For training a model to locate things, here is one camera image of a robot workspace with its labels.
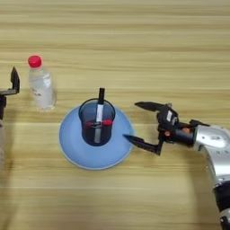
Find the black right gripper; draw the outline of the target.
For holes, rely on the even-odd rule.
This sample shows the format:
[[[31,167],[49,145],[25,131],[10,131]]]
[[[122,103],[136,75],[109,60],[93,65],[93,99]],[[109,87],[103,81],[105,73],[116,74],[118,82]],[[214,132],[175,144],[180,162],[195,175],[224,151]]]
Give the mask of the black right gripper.
[[[136,102],[136,106],[147,111],[169,111],[171,107],[167,104],[157,102]],[[175,122],[174,124],[168,121],[161,121],[157,128],[159,142],[157,145],[147,143],[143,138],[131,135],[125,135],[125,138],[134,146],[142,148],[156,155],[161,154],[163,143],[179,143],[185,146],[194,144],[195,128],[191,124],[183,122]]]

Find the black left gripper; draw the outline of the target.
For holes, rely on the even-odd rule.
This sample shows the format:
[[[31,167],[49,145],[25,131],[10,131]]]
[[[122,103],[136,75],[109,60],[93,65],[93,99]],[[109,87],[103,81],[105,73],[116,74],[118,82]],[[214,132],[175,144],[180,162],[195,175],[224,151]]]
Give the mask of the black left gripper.
[[[0,119],[4,118],[4,108],[6,106],[5,96],[14,95],[20,92],[20,78],[15,67],[13,67],[11,72],[11,83],[11,88],[4,91],[0,91]]]

